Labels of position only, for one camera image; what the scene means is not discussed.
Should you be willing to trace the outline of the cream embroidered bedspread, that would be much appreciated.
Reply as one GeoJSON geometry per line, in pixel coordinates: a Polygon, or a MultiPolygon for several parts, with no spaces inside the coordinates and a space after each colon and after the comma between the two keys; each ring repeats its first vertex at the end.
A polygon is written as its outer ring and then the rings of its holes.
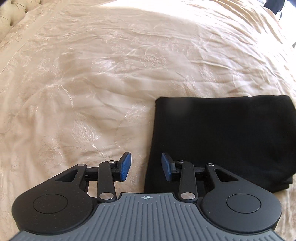
{"type": "Polygon", "coordinates": [[[132,153],[143,192],[158,97],[288,95],[295,49],[251,1],[51,1],[1,42],[1,240],[23,192],[132,153]]]}

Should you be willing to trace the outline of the cream tufted headboard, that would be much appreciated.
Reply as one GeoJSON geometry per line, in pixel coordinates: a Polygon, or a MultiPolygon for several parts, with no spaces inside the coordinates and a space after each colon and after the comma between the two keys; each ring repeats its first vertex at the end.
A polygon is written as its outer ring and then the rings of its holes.
{"type": "Polygon", "coordinates": [[[1,5],[1,41],[28,11],[39,7],[41,0],[9,0],[1,5]]]}

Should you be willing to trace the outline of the black pants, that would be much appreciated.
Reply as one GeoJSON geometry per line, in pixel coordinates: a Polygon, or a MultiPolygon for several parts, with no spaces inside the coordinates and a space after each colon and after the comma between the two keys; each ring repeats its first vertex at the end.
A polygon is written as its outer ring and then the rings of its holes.
{"type": "Polygon", "coordinates": [[[162,153],[203,168],[214,163],[270,191],[295,174],[295,106],[286,95],[156,100],[144,191],[177,192],[166,181],[162,153]]]}

